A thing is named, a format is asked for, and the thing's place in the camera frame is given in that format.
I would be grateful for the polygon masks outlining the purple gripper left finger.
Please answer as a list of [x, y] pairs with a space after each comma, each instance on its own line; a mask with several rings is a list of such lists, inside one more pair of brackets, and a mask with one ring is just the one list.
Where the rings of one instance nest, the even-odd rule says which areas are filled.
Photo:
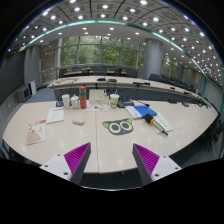
[[90, 154], [91, 143], [86, 143], [66, 154], [53, 156], [41, 166], [41, 169], [72, 183], [79, 184]]

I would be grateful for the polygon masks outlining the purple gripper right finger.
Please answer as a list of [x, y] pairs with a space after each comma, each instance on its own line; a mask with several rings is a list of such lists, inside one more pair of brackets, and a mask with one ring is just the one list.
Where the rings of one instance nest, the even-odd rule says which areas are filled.
[[159, 156], [136, 143], [133, 144], [132, 154], [143, 185], [148, 185], [181, 170], [181, 167], [169, 156]]

